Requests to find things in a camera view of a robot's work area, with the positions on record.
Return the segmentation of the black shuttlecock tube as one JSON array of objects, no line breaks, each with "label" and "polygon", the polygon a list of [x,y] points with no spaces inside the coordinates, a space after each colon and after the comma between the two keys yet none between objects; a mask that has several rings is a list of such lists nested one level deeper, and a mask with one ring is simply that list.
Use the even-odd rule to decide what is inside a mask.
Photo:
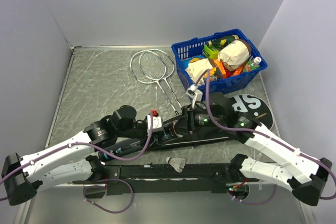
[{"label": "black shuttlecock tube", "polygon": [[[155,148],[163,147],[167,143],[173,142],[173,140],[177,138],[182,138],[183,135],[177,134],[175,132],[174,124],[175,121],[170,122],[164,125],[163,130],[153,132],[146,150],[149,151]],[[147,137],[144,139],[128,138],[126,140],[122,140],[121,142],[115,143],[112,146],[106,147],[104,150],[112,155],[122,157],[141,151],[144,148],[146,141]]]}]

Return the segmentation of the white shuttlecock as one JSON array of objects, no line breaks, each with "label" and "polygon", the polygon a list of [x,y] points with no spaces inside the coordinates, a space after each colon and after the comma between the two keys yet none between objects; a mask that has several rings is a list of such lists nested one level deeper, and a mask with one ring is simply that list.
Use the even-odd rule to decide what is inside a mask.
[{"label": "white shuttlecock", "polygon": [[165,161],[174,168],[174,170],[178,173],[181,173],[185,167],[186,159],[184,158],[172,158],[167,157]]}]

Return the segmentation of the black racket bag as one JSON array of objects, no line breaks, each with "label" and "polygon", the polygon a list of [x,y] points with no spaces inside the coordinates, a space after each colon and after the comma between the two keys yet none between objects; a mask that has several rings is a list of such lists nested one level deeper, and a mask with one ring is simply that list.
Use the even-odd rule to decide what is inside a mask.
[{"label": "black racket bag", "polygon": [[[269,130],[273,128],[274,116],[269,105],[254,95],[239,94],[228,98],[219,92],[215,92],[209,96],[209,105],[215,120],[225,127],[247,128],[253,126],[255,122],[260,122]],[[205,102],[197,102],[195,107],[197,106],[206,109]],[[222,130],[218,126],[204,127],[198,131],[194,131],[193,134],[186,134],[183,131],[184,119],[182,117],[182,108],[181,114],[164,121],[164,125],[173,121],[175,121],[175,132],[183,135],[183,137],[150,151],[187,146],[196,147],[226,140],[236,140],[241,135],[240,133]]]}]

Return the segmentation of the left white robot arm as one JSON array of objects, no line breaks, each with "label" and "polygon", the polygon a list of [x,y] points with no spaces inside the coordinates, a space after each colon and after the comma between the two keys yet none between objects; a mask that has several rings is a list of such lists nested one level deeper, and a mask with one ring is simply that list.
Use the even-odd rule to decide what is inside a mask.
[{"label": "left white robot arm", "polygon": [[33,154],[12,153],[5,158],[1,184],[11,206],[34,198],[39,191],[67,182],[98,183],[103,179],[102,163],[111,159],[139,158],[154,135],[164,129],[156,110],[137,121],[136,110],[128,105],[91,123],[70,139]]}]

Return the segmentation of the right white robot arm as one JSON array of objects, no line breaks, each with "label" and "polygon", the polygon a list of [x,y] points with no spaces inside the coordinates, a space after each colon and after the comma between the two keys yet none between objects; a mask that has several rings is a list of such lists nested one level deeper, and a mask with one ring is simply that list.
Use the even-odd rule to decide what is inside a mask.
[{"label": "right white robot arm", "polygon": [[245,177],[263,180],[289,190],[295,198],[309,206],[316,206],[324,200],[322,192],[331,171],[332,162],[326,158],[317,159],[302,152],[274,135],[263,123],[247,111],[237,110],[229,98],[215,92],[206,95],[199,90],[188,90],[186,94],[192,103],[189,120],[201,128],[213,126],[230,138],[239,141],[272,159],[264,163],[243,154],[236,154],[230,162],[229,175],[235,181]]}]

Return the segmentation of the white badminton racket left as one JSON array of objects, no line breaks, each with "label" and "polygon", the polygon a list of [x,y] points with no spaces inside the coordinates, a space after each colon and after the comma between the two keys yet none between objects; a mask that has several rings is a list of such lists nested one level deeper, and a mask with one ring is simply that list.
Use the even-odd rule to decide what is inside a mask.
[{"label": "white badminton racket left", "polygon": [[149,50],[135,53],[130,60],[130,70],[138,82],[148,85],[155,83],[164,94],[175,114],[178,115],[177,109],[160,84],[160,81],[165,77],[166,66],[158,54]]}]

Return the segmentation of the yellow blue snack box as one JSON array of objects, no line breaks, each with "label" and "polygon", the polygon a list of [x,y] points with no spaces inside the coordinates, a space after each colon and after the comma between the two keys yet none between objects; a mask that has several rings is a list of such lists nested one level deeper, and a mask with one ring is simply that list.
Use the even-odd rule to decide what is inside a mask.
[{"label": "yellow blue snack box", "polygon": [[212,68],[209,71],[209,74],[207,72],[205,72],[205,74],[203,75],[201,80],[202,80],[203,84],[206,84],[206,79],[207,78],[209,78],[210,82],[214,82],[214,81],[218,80],[218,77],[219,77],[219,74],[218,74],[217,68]]}]

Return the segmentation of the blue plastic basket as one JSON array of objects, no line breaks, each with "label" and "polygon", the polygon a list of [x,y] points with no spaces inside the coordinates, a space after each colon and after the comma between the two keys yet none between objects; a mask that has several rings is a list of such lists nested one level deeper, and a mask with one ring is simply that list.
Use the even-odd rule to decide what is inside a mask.
[{"label": "blue plastic basket", "polygon": [[[256,46],[251,42],[251,40],[238,28],[234,28],[231,30],[217,32],[213,35],[201,38],[193,38],[183,42],[177,42],[171,46],[172,51],[175,55],[176,61],[176,72],[177,75],[184,87],[184,89],[188,89],[191,85],[194,84],[194,81],[189,77],[186,72],[187,66],[185,65],[185,61],[191,58],[195,58],[202,55],[202,50],[204,45],[209,40],[219,39],[228,35],[237,35],[240,39],[245,40],[251,46],[251,56],[261,57],[259,50]],[[249,85],[249,83],[258,75],[258,73],[268,67],[265,59],[261,60],[260,67],[256,70],[252,70],[250,72],[245,72],[237,76],[229,77],[226,79],[221,79],[218,81],[213,81],[209,84],[210,93],[213,92],[221,92],[222,94],[232,93],[234,91],[241,90]]]}]

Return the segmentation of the green snack box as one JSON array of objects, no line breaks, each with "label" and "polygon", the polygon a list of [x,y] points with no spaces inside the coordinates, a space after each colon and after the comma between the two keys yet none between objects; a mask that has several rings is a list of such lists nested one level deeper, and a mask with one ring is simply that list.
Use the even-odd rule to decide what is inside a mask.
[{"label": "green snack box", "polygon": [[218,50],[214,46],[204,45],[204,48],[202,50],[202,55],[206,58],[216,60],[216,59],[218,59],[218,53],[219,52],[220,52],[220,50]]}]

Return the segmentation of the orange snack box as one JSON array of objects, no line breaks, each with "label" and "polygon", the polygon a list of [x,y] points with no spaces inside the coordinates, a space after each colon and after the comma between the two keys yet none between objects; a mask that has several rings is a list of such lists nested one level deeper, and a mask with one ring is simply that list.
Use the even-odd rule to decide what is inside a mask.
[{"label": "orange snack box", "polygon": [[222,79],[226,79],[226,78],[229,78],[229,77],[234,77],[234,76],[239,75],[242,72],[242,70],[243,70],[243,68],[244,68],[244,66],[246,64],[246,62],[244,62],[236,70],[229,71],[228,69],[226,69],[224,67],[224,65],[223,65],[223,63],[221,61],[219,61],[219,60],[216,59],[216,60],[214,60],[214,63],[216,65],[216,67],[220,70],[220,72],[221,72],[221,78]]}]

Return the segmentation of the beige paper bag roll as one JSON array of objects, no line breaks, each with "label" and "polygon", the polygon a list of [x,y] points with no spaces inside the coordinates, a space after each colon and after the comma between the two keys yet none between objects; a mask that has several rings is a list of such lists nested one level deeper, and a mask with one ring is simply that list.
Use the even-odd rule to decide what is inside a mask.
[{"label": "beige paper bag roll", "polygon": [[238,39],[231,42],[218,53],[218,60],[229,71],[240,67],[251,55],[251,46],[248,42]]}]

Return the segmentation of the dark green bottle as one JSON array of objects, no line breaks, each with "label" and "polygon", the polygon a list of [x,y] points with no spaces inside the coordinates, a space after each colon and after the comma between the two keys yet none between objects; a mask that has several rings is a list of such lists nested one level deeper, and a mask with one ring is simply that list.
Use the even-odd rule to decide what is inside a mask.
[{"label": "dark green bottle", "polygon": [[219,39],[215,40],[209,40],[206,42],[206,45],[208,47],[213,46],[213,47],[225,47],[232,43],[235,40],[238,40],[239,37],[237,35],[229,35],[229,36],[224,36]]}]

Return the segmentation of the green plastic bottle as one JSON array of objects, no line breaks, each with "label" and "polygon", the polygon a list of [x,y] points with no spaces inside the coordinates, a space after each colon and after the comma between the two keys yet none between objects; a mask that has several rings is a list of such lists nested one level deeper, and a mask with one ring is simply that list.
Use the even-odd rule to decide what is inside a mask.
[{"label": "green plastic bottle", "polygon": [[243,72],[250,72],[253,70],[256,70],[260,67],[260,63],[262,62],[262,59],[260,57],[255,57],[251,60],[249,60],[244,68],[243,68]]}]

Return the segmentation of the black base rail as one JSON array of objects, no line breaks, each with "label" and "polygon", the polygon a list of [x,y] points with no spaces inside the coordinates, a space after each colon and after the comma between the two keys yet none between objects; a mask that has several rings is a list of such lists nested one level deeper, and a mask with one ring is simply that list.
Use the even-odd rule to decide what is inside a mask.
[{"label": "black base rail", "polygon": [[101,178],[125,180],[135,193],[226,193],[228,185],[257,181],[230,170],[227,163],[186,164],[181,173],[169,164],[104,165]]}]

